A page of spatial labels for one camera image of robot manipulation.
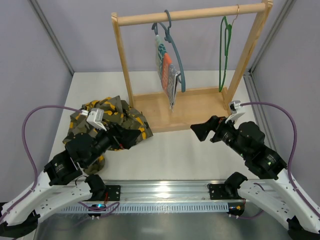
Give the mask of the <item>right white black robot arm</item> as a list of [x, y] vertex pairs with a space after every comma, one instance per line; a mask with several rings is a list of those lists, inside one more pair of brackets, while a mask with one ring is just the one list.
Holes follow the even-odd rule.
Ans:
[[235, 128], [226, 117], [212, 116], [208, 121], [190, 128], [203, 142], [210, 131], [212, 143], [223, 142], [240, 155], [248, 170], [273, 188], [280, 200], [260, 190], [239, 172], [224, 182], [224, 192], [230, 197], [249, 200], [276, 219], [293, 240], [318, 240], [320, 218], [303, 202], [289, 179], [287, 164], [280, 155], [264, 144], [265, 134], [253, 122], [243, 122]]

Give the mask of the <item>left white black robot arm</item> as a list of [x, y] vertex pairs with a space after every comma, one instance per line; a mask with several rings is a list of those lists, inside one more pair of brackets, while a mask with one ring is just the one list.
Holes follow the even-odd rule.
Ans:
[[130, 149], [141, 131], [112, 124], [95, 137], [78, 133], [65, 144], [65, 149], [44, 166], [36, 183], [14, 200], [0, 205], [0, 235], [21, 238], [33, 232], [38, 224], [59, 210], [81, 201], [98, 201], [106, 185], [97, 174], [58, 195], [52, 194], [83, 174], [109, 149]]

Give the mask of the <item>camouflage yellow green trousers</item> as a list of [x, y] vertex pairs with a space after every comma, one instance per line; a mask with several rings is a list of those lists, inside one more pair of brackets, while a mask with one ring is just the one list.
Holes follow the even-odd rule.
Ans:
[[[81, 110], [93, 108], [103, 110], [102, 123], [106, 129], [120, 125], [125, 129], [140, 130], [136, 144], [153, 136], [147, 119], [119, 96], [94, 100], [82, 105], [81, 109], [70, 115], [68, 134], [64, 139], [64, 151], [53, 158], [55, 170], [62, 177], [79, 177], [82, 173], [94, 175], [105, 166], [104, 153], [96, 153], [96, 135], [99, 129], [91, 126]], [[121, 151], [110, 148], [107, 151]]]

